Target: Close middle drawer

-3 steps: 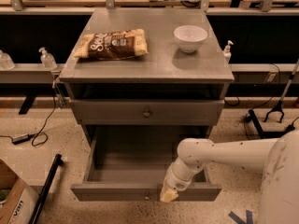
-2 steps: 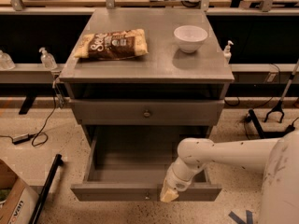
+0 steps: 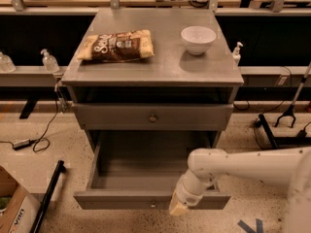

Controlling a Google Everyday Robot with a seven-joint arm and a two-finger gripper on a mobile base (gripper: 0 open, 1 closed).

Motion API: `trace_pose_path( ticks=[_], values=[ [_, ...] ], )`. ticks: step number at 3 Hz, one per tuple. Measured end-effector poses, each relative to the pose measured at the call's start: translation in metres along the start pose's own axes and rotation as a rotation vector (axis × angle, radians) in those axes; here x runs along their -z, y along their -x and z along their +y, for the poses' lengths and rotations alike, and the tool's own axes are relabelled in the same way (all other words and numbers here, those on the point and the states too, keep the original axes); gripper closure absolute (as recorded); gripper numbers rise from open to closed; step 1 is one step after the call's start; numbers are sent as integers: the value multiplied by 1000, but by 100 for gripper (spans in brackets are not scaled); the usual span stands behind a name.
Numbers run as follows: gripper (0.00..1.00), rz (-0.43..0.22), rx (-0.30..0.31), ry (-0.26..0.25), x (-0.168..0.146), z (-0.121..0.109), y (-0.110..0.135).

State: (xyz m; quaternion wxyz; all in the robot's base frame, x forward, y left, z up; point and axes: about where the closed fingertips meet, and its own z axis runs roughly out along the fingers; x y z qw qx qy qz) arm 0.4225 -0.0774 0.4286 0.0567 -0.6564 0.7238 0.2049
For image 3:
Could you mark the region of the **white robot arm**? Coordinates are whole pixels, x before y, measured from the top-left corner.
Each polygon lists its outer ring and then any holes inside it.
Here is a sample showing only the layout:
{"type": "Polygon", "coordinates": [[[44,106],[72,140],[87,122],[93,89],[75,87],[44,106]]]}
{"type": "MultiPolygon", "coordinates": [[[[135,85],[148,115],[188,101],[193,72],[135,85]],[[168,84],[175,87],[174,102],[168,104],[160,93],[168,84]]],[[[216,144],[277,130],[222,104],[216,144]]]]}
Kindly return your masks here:
{"type": "Polygon", "coordinates": [[[311,149],[293,148],[228,153],[196,149],[176,183],[169,214],[181,216],[197,206],[220,176],[258,180],[288,188],[283,233],[311,233],[311,149]]]}

